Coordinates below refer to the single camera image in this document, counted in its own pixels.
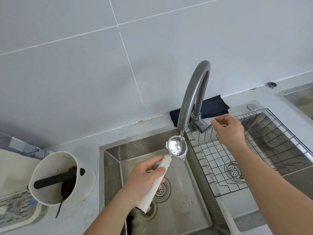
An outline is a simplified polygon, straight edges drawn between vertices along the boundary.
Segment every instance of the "person's left hand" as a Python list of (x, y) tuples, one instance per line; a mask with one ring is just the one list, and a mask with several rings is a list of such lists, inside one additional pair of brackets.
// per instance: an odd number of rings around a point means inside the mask
[(134, 197), (134, 207), (137, 206), (141, 199), (150, 191), (154, 181), (165, 173), (165, 167), (158, 168), (158, 164), (156, 164), (161, 161), (163, 157), (164, 156), (149, 158), (135, 164), (127, 182), (122, 188), (129, 193), (129, 196)]

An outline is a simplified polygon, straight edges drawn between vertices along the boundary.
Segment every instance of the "forearm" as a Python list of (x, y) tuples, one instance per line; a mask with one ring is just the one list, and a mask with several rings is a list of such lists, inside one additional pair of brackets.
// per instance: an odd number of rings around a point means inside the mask
[(130, 210), (133, 208), (133, 198), (123, 188), (104, 208), (84, 235), (119, 235)]
[(230, 146), (249, 189), (274, 235), (312, 234), (313, 201), (247, 146)]

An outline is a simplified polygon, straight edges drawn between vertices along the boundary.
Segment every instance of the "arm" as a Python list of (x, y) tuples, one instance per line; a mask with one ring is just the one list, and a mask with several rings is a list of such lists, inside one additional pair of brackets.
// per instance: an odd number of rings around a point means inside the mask
[(84, 235), (120, 234), (128, 213), (150, 191), (153, 182), (165, 173), (165, 168), (158, 168), (156, 164), (162, 159), (163, 156), (158, 156), (136, 163), (125, 185)]
[(254, 154), (245, 143), (244, 128), (229, 114), (211, 123), (218, 139), (240, 166), (253, 198), (274, 235), (313, 233), (313, 201)]

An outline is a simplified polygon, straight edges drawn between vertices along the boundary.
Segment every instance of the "black cloth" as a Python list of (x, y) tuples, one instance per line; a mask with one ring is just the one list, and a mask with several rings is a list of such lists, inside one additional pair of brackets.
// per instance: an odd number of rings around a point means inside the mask
[[(225, 102), (221, 98), (221, 95), (217, 95), (202, 102), (200, 113), (201, 118), (205, 119), (228, 114), (228, 110), (229, 106), (225, 104)], [(177, 127), (179, 112), (180, 109), (172, 110), (170, 112), (170, 116), (175, 127)]]

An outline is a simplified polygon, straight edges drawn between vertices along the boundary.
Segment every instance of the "sink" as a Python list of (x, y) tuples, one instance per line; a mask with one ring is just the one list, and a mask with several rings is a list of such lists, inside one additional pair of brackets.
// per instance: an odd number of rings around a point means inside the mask
[[(256, 111), (250, 111), (254, 104)], [(245, 128), (246, 142), (277, 173), (313, 198), (313, 154), (257, 101), (229, 109)], [(165, 155), (165, 142), (179, 135), (168, 126), (100, 147), (100, 211), (117, 194), (136, 162)], [(133, 209), (121, 234), (241, 234), (265, 221), (240, 168), (211, 128), (184, 133), (186, 160), (173, 159), (151, 209)]]
[(313, 82), (275, 95), (313, 125)]

